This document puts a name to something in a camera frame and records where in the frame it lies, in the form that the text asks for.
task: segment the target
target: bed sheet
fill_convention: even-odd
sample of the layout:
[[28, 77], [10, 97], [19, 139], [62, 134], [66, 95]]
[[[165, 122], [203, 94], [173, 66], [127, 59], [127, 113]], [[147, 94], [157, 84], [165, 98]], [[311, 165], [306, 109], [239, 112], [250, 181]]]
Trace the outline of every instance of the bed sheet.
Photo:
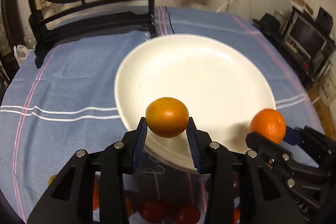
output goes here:
[[[297, 76], [250, 23], [236, 15], [157, 7], [156, 28], [159, 35], [173, 31], [203, 35], [237, 49], [267, 79], [288, 126], [308, 125], [323, 131]], [[24, 221], [46, 190], [49, 177], [76, 150], [101, 151], [122, 138], [126, 128], [115, 104], [115, 74], [126, 54], [147, 39], [148, 33], [142, 31], [84, 37], [57, 45], [41, 69], [36, 69], [33, 53], [24, 62], [0, 107], [0, 189]], [[297, 146], [282, 145], [298, 162], [316, 166]], [[124, 186], [135, 208], [144, 199], [158, 197], [170, 205], [177, 200], [192, 202], [200, 208], [202, 223], [208, 177], [175, 170], [144, 153], [136, 174], [124, 176]], [[145, 221], [134, 213], [130, 223]]]

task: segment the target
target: speaker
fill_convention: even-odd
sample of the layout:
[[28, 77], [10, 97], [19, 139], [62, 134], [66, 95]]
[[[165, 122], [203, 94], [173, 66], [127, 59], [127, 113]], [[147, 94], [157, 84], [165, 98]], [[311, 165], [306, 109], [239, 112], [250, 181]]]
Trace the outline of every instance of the speaker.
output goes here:
[[319, 14], [316, 19], [316, 23], [318, 23], [321, 27], [323, 32], [327, 33], [327, 35], [330, 35], [331, 29], [334, 24], [333, 17], [329, 15], [324, 9], [320, 7]]

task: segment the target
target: wooden floor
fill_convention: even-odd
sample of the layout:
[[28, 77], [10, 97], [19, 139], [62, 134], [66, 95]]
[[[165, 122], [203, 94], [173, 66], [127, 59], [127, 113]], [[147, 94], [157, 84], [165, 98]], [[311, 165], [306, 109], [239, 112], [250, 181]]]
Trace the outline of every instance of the wooden floor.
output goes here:
[[[307, 90], [307, 93], [313, 102], [318, 96], [318, 85], [315, 84], [310, 90]], [[336, 129], [333, 121], [333, 117], [328, 107], [324, 105], [322, 100], [318, 100], [314, 104], [315, 110], [319, 115], [322, 127], [324, 129], [325, 134], [336, 141]]]

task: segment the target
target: metal screw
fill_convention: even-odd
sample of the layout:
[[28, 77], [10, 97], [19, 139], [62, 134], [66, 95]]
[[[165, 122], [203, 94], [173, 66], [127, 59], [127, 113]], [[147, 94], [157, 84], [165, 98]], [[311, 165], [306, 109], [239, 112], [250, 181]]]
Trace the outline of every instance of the metal screw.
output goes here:
[[287, 161], [287, 160], [289, 160], [289, 155], [285, 153], [285, 154], [282, 155], [282, 158], [283, 158], [285, 161]]
[[255, 158], [258, 154], [257, 154], [257, 152], [254, 151], [254, 150], [249, 150], [249, 151], [247, 152], [247, 155], [248, 155], [249, 157], [251, 157], [251, 158]]
[[293, 179], [289, 179], [287, 180], [287, 185], [289, 188], [292, 188], [295, 185], [295, 181]]
[[123, 142], [116, 142], [113, 146], [115, 149], [120, 149], [123, 148], [125, 145]]
[[85, 150], [83, 150], [83, 149], [78, 150], [78, 151], [76, 152], [76, 156], [77, 156], [78, 158], [84, 157], [85, 154], [86, 154], [86, 152], [85, 152]]
[[217, 142], [211, 142], [210, 144], [209, 144], [209, 146], [210, 146], [210, 148], [212, 148], [212, 149], [217, 149], [217, 148], [219, 148], [219, 143], [217, 143]]

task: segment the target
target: plate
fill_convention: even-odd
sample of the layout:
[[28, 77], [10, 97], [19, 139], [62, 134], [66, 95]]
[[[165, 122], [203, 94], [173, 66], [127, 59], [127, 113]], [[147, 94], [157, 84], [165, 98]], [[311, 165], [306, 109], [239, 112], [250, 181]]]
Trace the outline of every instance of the plate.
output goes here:
[[[245, 153], [252, 118], [275, 109], [271, 88], [244, 55], [219, 41], [195, 35], [157, 37], [134, 48], [115, 77], [115, 102], [127, 130], [134, 130], [147, 106], [174, 97], [187, 106], [198, 129], [227, 149]], [[161, 138], [148, 129], [145, 150], [161, 162], [196, 173], [186, 133]]]

